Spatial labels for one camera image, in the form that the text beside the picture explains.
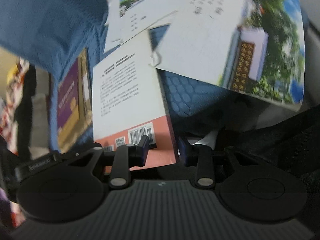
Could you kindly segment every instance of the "paper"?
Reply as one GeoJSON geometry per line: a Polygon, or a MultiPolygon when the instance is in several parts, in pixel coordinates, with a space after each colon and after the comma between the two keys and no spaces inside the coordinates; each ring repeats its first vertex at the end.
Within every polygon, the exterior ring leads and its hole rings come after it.
{"type": "Polygon", "coordinates": [[[156,49],[157,68],[218,84],[245,1],[187,0],[156,49]]]}
{"type": "Polygon", "coordinates": [[[177,11],[183,3],[184,0],[119,0],[123,43],[177,11]]]}
{"type": "Polygon", "coordinates": [[[82,82],[83,82],[84,101],[87,101],[90,99],[90,91],[89,91],[89,83],[88,83],[88,75],[87,74],[82,78],[82,82]]]}
{"type": "Polygon", "coordinates": [[[174,11],[173,13],[156,21],[153,25],[149,26],[148,30],[152,30],[154,28],[158,28],[158,27],[165,26],[165,25],[170,25],[174,21],[176,15],[177,15],[177,11],[174,11]]]}
{"type": "Polygon", "coordinates": [[[109,4],[109,14],[107,19],[108,31],[104,53],[121,44],[121,25],[119,17],[119,4],[115,0],[109,4]]]}

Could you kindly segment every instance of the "black rubber surface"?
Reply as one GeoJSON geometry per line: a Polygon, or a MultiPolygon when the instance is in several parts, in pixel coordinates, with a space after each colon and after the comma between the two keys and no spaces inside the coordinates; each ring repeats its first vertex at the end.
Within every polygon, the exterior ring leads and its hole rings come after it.
{"type": "Polygon", "coordinates": [[[220,196],[239,216],[261,222],[297,216],[307,201],[299,179],[267,164],[239,167],[221,184],[220,196]]]}
{"type": "Polygon", "coordinates": [[[103,184],[92,175],[101,150],[84,153],[32,176],[20,185],[17,200],[30,218],[61,223],[92,213],[103,201],[103,184]]]}
{"type": "Polygon", "coordinates": [[[303,240],[313,235],[296,219],[274,225],[242,220],[214,192],[196,189],[188,180],[136,180],[112,191],[100,208],[80,220],[49,224],[29,219],[12,233],[16,240],[303,240]]]}

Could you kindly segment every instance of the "tree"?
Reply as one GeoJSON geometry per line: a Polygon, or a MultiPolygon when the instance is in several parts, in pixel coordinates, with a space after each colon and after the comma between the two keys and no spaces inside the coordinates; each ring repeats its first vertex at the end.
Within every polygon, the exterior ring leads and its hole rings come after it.
{"type": "Polygon", "coordinates": [[[125,9],[127,10],[128,8],[130,8],[132,3],[133,3],[133,0],[122,0],[120,2],[120,7],[125,6],[125,9]]]}
{"type": "Polygon", "coordinates": [[[287,104],[293,103],[292,96],[288,91],[286,91],[286,93],[283,95],[282,100],[283,100],[283,102],[285,102],[287,104]]]}
{"type": "MultiPolygon", "coordinates": [[[[254,12],[248,23],[254,27],[263,28],[268,34],[267,53],[264,62],[262,77],[266,80],[280,80],[289,84],[292,76],[300,80],[304,69],[304,58],[300,54],[299,36],[296,24],[284,10],[284,0],[253,0],[260,6],[260,12],[254,12]]],[[[267,85],[266,80],[261,80],[253,93],[261,94],[265,89],[270,93],[269,98],[278,98],[273,88],[267,85]]]]}
{"type": "Polygon", "coordinates": [[[261,78],[257,86],[252,89],[252,93],[262,98],[268,98],[276,101],[281,101],[281,97],[278,91],[268,84],[266,78],[261,78]]]}

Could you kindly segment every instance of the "blue textured fabric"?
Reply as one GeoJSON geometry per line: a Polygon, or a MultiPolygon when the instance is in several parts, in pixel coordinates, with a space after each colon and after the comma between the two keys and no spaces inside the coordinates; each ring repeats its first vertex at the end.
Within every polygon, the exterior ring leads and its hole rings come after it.
{"type": "MultiPolygon", "coordinates": [[[[54,78],[52,88],[50,132],[51,147],[57,143],[57,86],[84,47],[88,49],[90,77],[93,67],[104,57],[108,15],[106,0],[0,0],[0,46],[41,66],[54,78]]],[[[305,28],[308,18],[303,13],[305,28]]],[[[153,46],[159,42],[167,27],[150,31],[153,46]]],[[[227,102],[239,94],[204,82],[161,71],[165,95],[176,132],[210,130],[227,116],[227,102]]],[[[78,143],[92,138],[92,127],[78,143]]]]}

